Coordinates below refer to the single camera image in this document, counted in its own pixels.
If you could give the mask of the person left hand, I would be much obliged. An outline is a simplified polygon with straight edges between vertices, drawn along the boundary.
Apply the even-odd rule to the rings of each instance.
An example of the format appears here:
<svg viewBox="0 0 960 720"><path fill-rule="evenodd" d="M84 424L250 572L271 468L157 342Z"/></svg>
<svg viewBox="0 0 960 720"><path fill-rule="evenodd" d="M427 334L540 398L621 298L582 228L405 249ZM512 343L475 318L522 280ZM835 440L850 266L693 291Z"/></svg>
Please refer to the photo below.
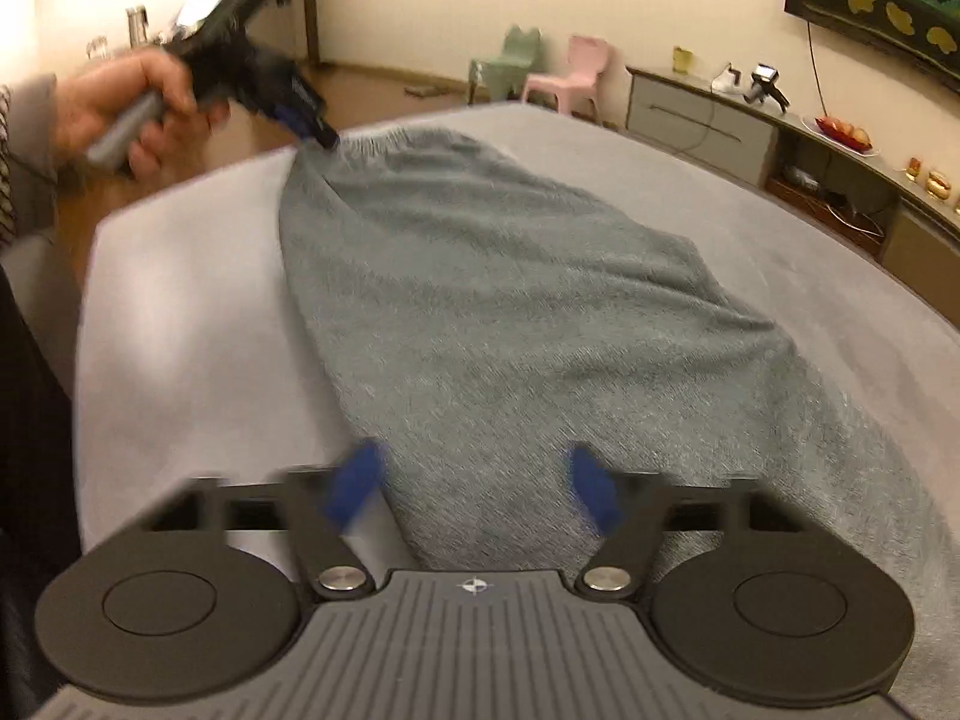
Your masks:
<svg viewBox="0 0 960 720"><path fill-rule="evenodd" d="M149 93L164 99L164 115L146 122L128 147L128 169L139 181L202 146L229 119L226 101L197 104L192 76L181 60L163 49L134 50L57 82L50 126L52 164L64 167L78 160Z"/></svg>

